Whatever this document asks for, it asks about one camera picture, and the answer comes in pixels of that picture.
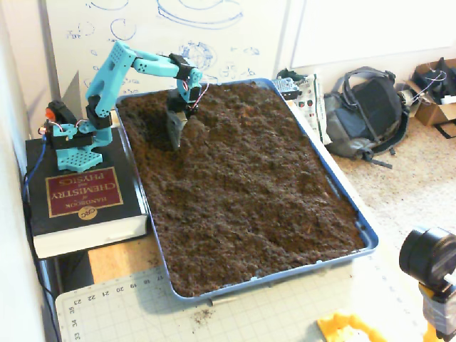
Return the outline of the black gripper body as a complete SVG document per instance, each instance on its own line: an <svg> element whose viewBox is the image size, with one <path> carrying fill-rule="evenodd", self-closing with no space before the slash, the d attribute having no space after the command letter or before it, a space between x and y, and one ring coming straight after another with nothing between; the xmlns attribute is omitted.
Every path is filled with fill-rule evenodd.
<svg viewBox="0 0 456 342"><path fill-rule="evenodd" d="M186 115L194 115L198 111L198 104L196 104L198 98L199 88L190 90L190 103L185 101L178 89L169 90L167 92L166 108L175 113L184 112Z"/></svg>

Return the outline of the silver tape blade gripper finger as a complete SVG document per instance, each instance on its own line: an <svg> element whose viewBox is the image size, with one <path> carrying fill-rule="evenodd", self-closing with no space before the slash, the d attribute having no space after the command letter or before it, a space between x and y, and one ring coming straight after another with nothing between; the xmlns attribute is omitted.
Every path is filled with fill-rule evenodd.
<svg viewBox="0 0 456 342"><path fill-rule="evenodd" d="M167 111L167 132L174 150L180 147L181 134L187 123L184 112Z"/></svg>

